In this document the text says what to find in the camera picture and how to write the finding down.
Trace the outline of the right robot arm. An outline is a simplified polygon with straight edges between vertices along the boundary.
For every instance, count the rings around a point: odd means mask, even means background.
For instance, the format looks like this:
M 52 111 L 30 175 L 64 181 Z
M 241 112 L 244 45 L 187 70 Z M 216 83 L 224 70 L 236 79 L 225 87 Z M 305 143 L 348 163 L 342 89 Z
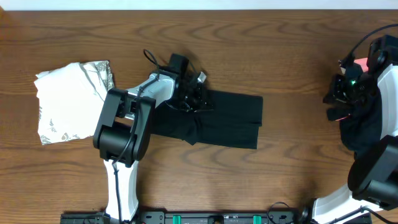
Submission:
M 354 162 L 347 183 L 315 199 L 301 221 L 370 223 L 374 215 L 389 223 L 378 213 L 397 208 L 397 37 L 376 38 L 364 60 L 350 51 L 339 66 L 323 102 Z

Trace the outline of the black t-shirt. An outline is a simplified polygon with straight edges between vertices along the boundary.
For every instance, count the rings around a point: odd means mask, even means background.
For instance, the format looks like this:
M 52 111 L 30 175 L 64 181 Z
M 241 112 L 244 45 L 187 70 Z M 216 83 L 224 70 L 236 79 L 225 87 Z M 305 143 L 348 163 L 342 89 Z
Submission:
M 196 143 L 257 149 L 263 97 L 210 91 L 213 109 L 183 112 L 162 103 L 154 113 L 152 133 Z

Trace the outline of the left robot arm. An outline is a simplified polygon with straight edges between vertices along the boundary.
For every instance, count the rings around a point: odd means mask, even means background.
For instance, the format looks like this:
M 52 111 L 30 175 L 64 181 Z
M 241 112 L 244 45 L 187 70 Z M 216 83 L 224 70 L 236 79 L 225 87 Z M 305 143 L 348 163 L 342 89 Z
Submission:
M 132 223 L 136 219 L 138 166 L 149 145 L 156 107 L 166 103 L 190 113 L 209 106 L 206 74 L 196 71 L 187 57 L 172 54 L 168 64 L 161 66 L 149 51 L 144 55 L 155 70 L 134 88 L 107 92 L 93 136 L 108 175 L 103 223 Z

